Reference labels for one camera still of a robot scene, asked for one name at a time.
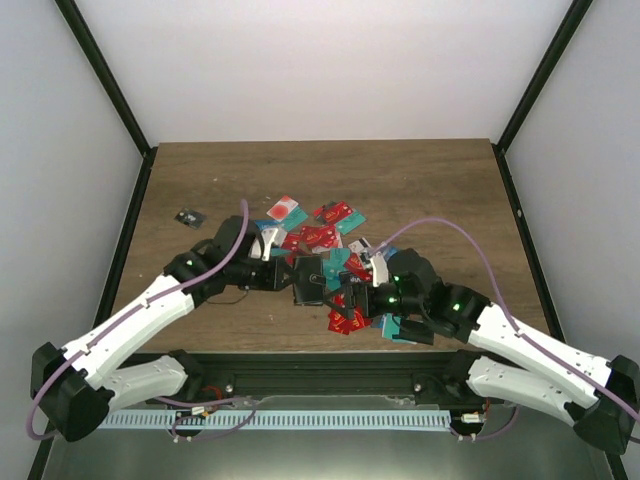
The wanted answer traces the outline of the black leather card holder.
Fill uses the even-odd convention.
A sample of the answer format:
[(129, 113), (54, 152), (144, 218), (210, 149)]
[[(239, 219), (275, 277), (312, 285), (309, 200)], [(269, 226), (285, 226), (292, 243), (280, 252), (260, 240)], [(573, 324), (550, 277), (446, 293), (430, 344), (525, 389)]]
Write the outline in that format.
[(297, 306), (321, 306), (326, 279), (320, 256), (303, 256), (294, 260), (293, 298)]

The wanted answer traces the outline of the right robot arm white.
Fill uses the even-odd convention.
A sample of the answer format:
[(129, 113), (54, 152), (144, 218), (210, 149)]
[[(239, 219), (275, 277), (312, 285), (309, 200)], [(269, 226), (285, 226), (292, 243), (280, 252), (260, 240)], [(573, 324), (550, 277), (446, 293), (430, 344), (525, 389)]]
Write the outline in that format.
[(369, 275), (319, 277), (327, 300), (346, 317), (388, 315), (398, 337), (432, 343), (437, 335), (481, 349), (463, 355), (444, 378), (447, 396), (502, 399), (555, 417), (583, 441), (612, 455), (634, 442), (639, 422), (639, 366), (576, 349), (512, 317), (479, 292), (437, 275), (413, 249), (373, 257)]

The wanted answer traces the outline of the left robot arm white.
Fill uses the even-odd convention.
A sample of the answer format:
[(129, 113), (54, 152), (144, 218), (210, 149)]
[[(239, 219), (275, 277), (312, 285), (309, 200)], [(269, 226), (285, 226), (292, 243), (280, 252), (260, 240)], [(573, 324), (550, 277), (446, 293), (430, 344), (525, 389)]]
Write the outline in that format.
[(176, 354), (132, 368), (123, 362), (174, 321), (229, 286), (280, 291), (287, 262), (272, 255), (287, 236), (246, 216), (223, 221), (216, 235), (176, 255), (133, 301), (64, 346), (46, 342), (31, 361), (32, 408), (65, 440), (83, 439), (116, 410), (154, 397), (184, 404), (204, 392), (204, 379)]

